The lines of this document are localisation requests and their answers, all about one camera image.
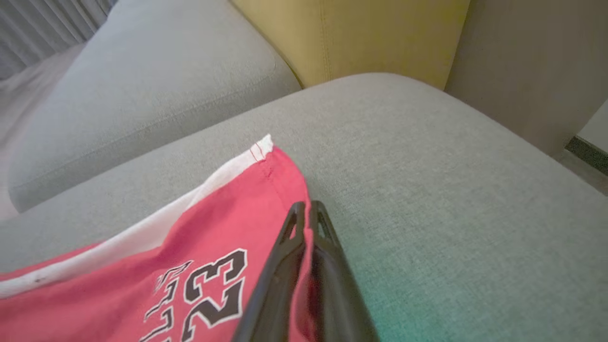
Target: gray sofa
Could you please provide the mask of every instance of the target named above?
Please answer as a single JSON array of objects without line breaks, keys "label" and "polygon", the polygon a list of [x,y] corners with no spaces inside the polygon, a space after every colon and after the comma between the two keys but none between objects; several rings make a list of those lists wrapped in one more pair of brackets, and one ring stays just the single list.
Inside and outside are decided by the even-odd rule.
[{"label": "gray sofa", "polygon": [[[186,2],[214,3],[210,8],[225,11],[219,12],[224,19],[200,25],[233,30],[224,41],[243,46],[226,49],[258,51],[259,61],[247,57],[224,65],[228,55],[217,57],[203,65],[222,65],[218,69],[197,69],[214,75],[206,81],[167,66],[158,71],[171,80],[165,87],[143,55],[120,68],[113,55],[93,49],[98,37],[108,46],[131,37],[102,27],[58,89],[98,87],[106,96],[93,98],[92,91],[90,98],[73,99],[55,92],[36,114],[45,116],[32,124],[30,139],[38,143],[26,141],[12,172],[12,196],[28,210],[0,224],[0,271],[117,234],[270,133],[300,167],[311,197],[328,208],[382,340],[606,340],[606,197],[482,113],[406,77],[355,75],[259,106],[295,90],[284,63],[237,13],[218,5],[221,1],[180,0]],[[234,22],[224,25],[228,19]],[[238,34],[254,42],[245,46]],[[130,51],[126,40],[121,44],[117,53]],[[194,56],[199,60],[208,53]],[[90,74],[94,65],[88,61],[95,58],[107,58],[107,72]],[[182,65],[187,62],[180,58]],[[279,72],[269,71],[270,65]],[[245,70],[255,77],[241,75]],[[121,71],[145,81],[106,89]],[[77,82],[82,73],[94,82]],[[253,86],[260,84],[259,77],[268,81]],[[253,86],[256,95],[229,105],[218,93],[205,92],[215,89],[213,82],[222,94],[248,93],[235,89]],[[212,99],[220,99],[214,106],[228,109],[203,105],[188,115],[164,114],[169,109],[183,113]],[[95,106],[101,108],[95,108],[97,115],[106,114],[112,122],[136,118],[111,124],[89,115],[87,108]],[[248,106],[257,108],[238,114]],[[61,108],[69,113],[56,112]],[[72,121],[75,128],[63,128],[71,139],[54,132],[44,136],[45,125]],[[150,125],[154,122],[166,124]],[[80,130],[87,135],[79,135]],[[112,146],[115,141],[120,144]],[[86,154],[93,142],[110,147]],[[51,153],[67,166],[57,167],[62,162],[51,161]],[[80,155],[85,159],[70,164]],[[41,170],[50,172],[33,177]],[[29,179],[39,183],[18,187]]]},{"label": "gray sofa", "polygon": [[33,115],[9,168],[18,211],[300,89],[225,0],[124,0]]}]

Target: beige wall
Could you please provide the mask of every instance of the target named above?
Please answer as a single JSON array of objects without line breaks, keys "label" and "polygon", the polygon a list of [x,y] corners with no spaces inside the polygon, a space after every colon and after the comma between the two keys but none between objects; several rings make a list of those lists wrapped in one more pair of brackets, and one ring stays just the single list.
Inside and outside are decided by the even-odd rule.
[{"label": "beige wall", "polygon": [[608,100],[595,112],[578,136],[608,152]]},{"label": "beige wall", "polygon": [[444,89],[469,0],[231,0],[307,88],[392,72]]},{"label": "beige wall", "polygon": [[446,92],[559,152],[608,97],[608,1],[472,0]]}]

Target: floor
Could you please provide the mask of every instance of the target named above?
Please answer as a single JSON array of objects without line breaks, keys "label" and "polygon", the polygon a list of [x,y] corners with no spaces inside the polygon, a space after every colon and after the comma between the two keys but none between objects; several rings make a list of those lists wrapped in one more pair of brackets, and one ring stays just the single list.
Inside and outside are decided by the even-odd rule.
[{"label": "floor", "polygon": [[555,160],[579,176],[582,180],[593,186],[599,192],[608,196],[608,176],[594,169],[591,165],[580,160],[572,152],[563,150]]}]

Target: black number print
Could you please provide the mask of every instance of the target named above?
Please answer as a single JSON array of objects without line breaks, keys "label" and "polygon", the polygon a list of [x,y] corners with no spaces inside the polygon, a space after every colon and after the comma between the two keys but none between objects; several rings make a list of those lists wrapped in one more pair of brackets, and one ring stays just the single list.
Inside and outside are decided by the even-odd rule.
[{"label": "black number print", "polygon": [[149,339],[151,339],[157,335],[160,335],[164,332],[168,332],[169,330],[171,330],[171,328],[173,327],[173,307],[171,306],[168,309],[166,309],[165,311],[163,311],[161,313],[161,317],[165,321],[165,324],[152,330],[150,333],[148,333],[148,335],[145,335],[144,337],[140,338],[139,342],[146,342]]},{"label": "black number print", "polygon": [[[154,292],[157,292],[158,289],[165,283],[165,281],[167,281],[167,279],[170,281],[170,280],[176,278],[177,276],[179,276],[183,271],[186,270],[186,268],[188,268],[188,266],[190,266],[191,263],[192,263],[192,260],[186,261],[185,263],[183,263],[182,265],[180,265],[178,267],[170,268],[169,270],[167,270],[165,272],[165,274],[163,274],[162,276],[159,276],[158,279],[156,279],[156,286],[154,287]],[[153,313],[159,311],[163,305],[169,305],[169,303],[171,303],[174,300],[175,292],[178,289],[178,285],[179,285],[179,278],[177,278],[173,281],[170,281],[167,284],[167,286],[165,286],[166,295],[158,302],[158,304],[151,307],[144,314],[144,316],[143,316],[144,323],[148,320],[148,318],[150,318],[150,316]],[[164,320],[164,324],[153,329],[151,332],[147,333],[145,336],[140,338],[139,342],[146,342],[146,341],[150,340],[151,338],[158,336],[159,334],[168,332],[169,330],[171,330],[173,328],[173,325],[174,325],[173,324],[173,306],[169,306],[169,308],[167,308],[165,311],[163,311],[161,313],[161,319]]]},{"label": "black number print", "polygon": [[167,278],[173,279],[176,276],[179,276],[183,271],[186,270],[186,268],[188,268],[188,266],[190,266],[191,263],[192,260],[186,261],[180,266],[169,268],[162,276],[158,276],[158,279],[156,279],[156,286],[154,286],[154,293],[161,288]]},{"label": "black number print", "polygon": [[239,318],[243,314],[242,299],[245,277],[237,280],[223,291],[222,305],[219,305],[210,297],[203,297],[201,284],[197,282],[201,276],[204,276],[203,284],[220,276],[220,268],[228,264],[230,268],[224,273],[224,285],[230,284],[241,276],[243,270],[247,267],[247,251],[238,248],[215,262],[203,265],[190,273],[184,287],[184,300],[189,304],[194,304],[199,300],[200,302],[192,307],[184,320],[182,342],[191,341],[194,338],[195,318],[205,322],[207,327],[211,329],[217,324]]}]

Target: white jersey trim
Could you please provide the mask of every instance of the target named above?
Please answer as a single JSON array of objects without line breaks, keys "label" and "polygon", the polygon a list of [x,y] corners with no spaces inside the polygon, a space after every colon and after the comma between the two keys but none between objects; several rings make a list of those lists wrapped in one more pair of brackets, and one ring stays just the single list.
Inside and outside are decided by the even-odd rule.
[{"label": "white jersey trim", "polygon": [[160,246],[182,213],[228,184],[251,165],[265,160],[273,147],[271,136],[267,135],[249,150],[222,165],[202,185],[116,236],[70,259],[1,281],[0,298],[8,298],[53,282],[90,273],[125,257]]}]

